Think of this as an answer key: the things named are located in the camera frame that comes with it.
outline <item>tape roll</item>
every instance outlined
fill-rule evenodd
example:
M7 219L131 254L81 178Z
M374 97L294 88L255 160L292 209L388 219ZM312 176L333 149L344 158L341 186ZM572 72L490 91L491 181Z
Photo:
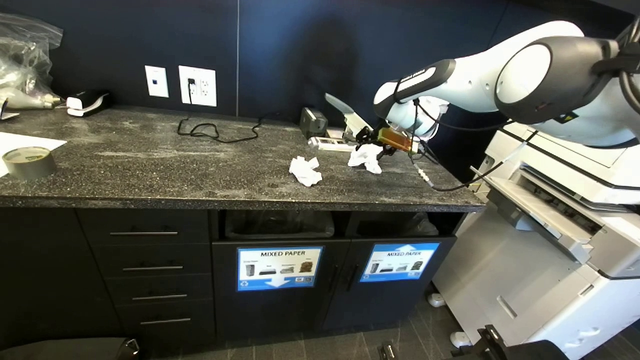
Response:
M2 156L9 174L22 180L37 179L53 174L56 162L51 151L44 147L21 147Z

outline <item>tile floor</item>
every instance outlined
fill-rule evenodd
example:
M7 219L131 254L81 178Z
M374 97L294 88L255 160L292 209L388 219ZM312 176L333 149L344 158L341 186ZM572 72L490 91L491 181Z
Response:
M177 349L152 352L153 360L378 360L376 348L392 341L400 360L440 360L451 357L449 335L460 326L446 307L420 302L405 320L391 327L360 332L334 332L315 337L294 334L286 338L227 343L224 348ZM584 360L640 360L640 331L630 327L602 345Z

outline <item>crumpled tissue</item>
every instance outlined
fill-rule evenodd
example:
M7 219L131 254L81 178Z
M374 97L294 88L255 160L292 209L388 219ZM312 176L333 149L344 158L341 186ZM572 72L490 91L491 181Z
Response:
M322 180L322 174L314 170L318 166L320 166L320 163L318 163L317 158L306 161L302 156L298 156L295 159L291 159L289 172L294 174L296 179L308 188Z
M382 174L382 169L378 165L378 154L382 151L382 146L373 143L366 143L358 150L351 151L351 157L347 165L357 167L364 164L364 167L373 174Z

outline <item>countertop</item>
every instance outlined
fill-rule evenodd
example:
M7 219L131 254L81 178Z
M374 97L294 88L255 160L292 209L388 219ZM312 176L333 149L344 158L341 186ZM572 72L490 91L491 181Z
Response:
M0 206L173 209L318 209L458 211L484 208L467 189L436 192L405 154L385 156L383 173L347 166L345 152L313 151L292 124L268 122L258 139L222 144L176 134L184 115L110 109L88 118L65 110L25 111L0 122L0 131L66 140L53 150L57 171L20 181L0 177ZM221 138L250 136L255 124L192 118L218 125ZM323 180L307 188L289 173L291 159L317 156ZM421 161L443 187L459 182L439 165Z

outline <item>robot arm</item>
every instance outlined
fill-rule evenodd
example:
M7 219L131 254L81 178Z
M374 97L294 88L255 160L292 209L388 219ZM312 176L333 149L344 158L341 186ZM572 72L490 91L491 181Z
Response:
M615 58L618 43L584 37L574 24L554 21L517 34L479 54L441 60L385 83L374 98L376 114L427 136L441 108L501 111L517 122L565 140L612 147L640 135L640 115L594 64ZM418 99L422 110L416 117Z

